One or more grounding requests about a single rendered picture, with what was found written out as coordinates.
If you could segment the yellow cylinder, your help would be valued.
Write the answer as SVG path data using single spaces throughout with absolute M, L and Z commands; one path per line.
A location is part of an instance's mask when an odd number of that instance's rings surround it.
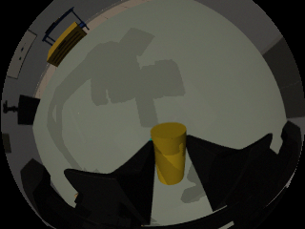
M 164 122 L 152 126 L 150 133 L 157 178 L 165 184 L 182 182 L 186 169 L 186 127 L 178 122 Z

